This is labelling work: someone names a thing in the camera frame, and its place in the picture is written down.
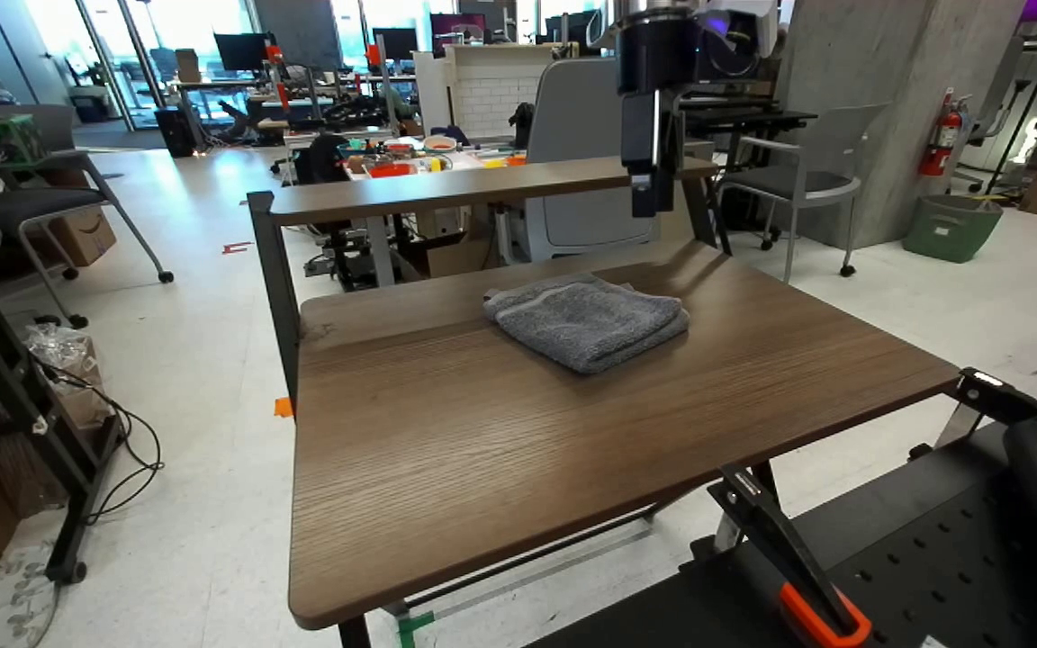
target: orange handle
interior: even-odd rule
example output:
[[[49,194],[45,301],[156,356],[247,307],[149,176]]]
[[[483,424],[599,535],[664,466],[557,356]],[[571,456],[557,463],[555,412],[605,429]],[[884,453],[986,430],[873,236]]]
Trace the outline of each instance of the orange handle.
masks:
[[[779,604],[807,632],[810,644],[819,644],[819,648],[866,648],[873,640],[873,618],[851,598],[843,598],[843,589],[840,589],[840,601],[852,618],[851,632],[834,632],[833,621],[825,621],[792,583],[783,583],[783,589],[779,589]]]

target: folded cloth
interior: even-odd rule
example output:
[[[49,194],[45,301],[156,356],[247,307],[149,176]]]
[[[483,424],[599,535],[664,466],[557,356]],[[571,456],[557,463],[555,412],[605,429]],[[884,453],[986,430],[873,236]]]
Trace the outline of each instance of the folded cloth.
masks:
[[[689,331],[686,301],[603,276],[485,290],[485,318],[520,345],[599,373]]]

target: table top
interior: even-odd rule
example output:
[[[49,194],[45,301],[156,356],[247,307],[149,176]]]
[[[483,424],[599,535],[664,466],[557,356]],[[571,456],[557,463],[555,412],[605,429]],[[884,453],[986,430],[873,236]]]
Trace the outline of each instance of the table top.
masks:
[[[540,194],[577,194],[605,186],[632,190],[618,159],[527,163],[505,172],[502,170],[413,172],[413,176],[384,176],[379,183],[303,183],[275,190],[270,211],[279,216],[280,228],[288,228],[288,223],[333,223],[409,208],[442,208],[465,202],[523,202]]]
[[[579,268],[681,294],[689,337],[577,378],[483,318],[485,289]],[[303,625],[694,489],[957,373],[701,246],[317,298],[303,337],[288,589]]]

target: fire extinguisher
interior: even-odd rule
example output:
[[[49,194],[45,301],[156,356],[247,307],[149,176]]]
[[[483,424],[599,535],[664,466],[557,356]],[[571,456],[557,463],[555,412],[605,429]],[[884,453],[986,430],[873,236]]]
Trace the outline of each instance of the fire extinguisher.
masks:
[[[918,166],[923,176],[945,176],[948,172],[948,163],[952,163],[952,156],[957,147],[957,134],[962,134],[962,112],[966,112],[966,102],[954,102],[954,92],[948,92],[941,117],[933,126],[933,136],[926,144],[923,166]]]

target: office chair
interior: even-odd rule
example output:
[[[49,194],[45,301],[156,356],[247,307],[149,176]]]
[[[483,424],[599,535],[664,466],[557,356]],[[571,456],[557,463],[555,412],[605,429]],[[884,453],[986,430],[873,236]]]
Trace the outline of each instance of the office chair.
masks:
[[[617,159],[622,136],[618,128],[622,112],[617,56],[557,61],[540,74],[527,159]],[[510,228],[510,220],[496,223],[505,260],[515,236]],[[632,216],[632,186],[529,199],[527,228],[520,231],[527,242],[527,260],[628,249],[657,242],[657,235],[657,220]]]
[[[149,236],[141,235],[141,228],[130,220],[130,211],[121,208],[121,202],[117,199],[117,190],[107,186],[107,181],[99,172],[93,159],[88,150],[75,150],[72,139],[72,106],[69,103],[27,103],[27,106],[0,106],[0,114],[31,114],[35,136],[40,136],[40,150],[45,159],[31,166],[35,172],[83,172],[89,181],[89,186],[40,186],[40,183],[19,183],[9,186],[0,194],[0,235],[16,236],[21,246],[21,253],[28,256],[28,261],[35,267],[53,309],[72,322],[72,326],[88,326],[88,318],[72,312],[40,253],[31,249],[31,231],[45,228],[49,249],[63,256],[66,261],[66,276],[81,276],[75,261],[69,260],[69,253],[57,246],[57,236],[49,235],[49,223],[57,216],[66,216],[69,208],[83,208],[83,206],[112,206],[121,223],[130,228],[130,235],[137,236],[137,246],[149,253],[149,260],[156,261],[159,283],[174,283],[174,272],[159,261],[156,249],[149,246]]]
[[[843,206],[843,236],[845,256],[840,272],[852,276],[851,249],[852,249],[852,199],[861,190],[856,176],[856,150],[869,139],[869,128],[884,106],[840,106],[819,114],[798,139],[765,139],[742,136],[742,144],[772,150],[772,166],[760,170],[734,170],[716,186],[716,206],[723,206],[728,190],[756,194],[766,206],[765,223],[765,249],[774,246],[774,206],[788,206],[788,242],[784,242],[784,268],[783,279],[792,279],[797,267],[797,236],[798,236],[798,211]]]

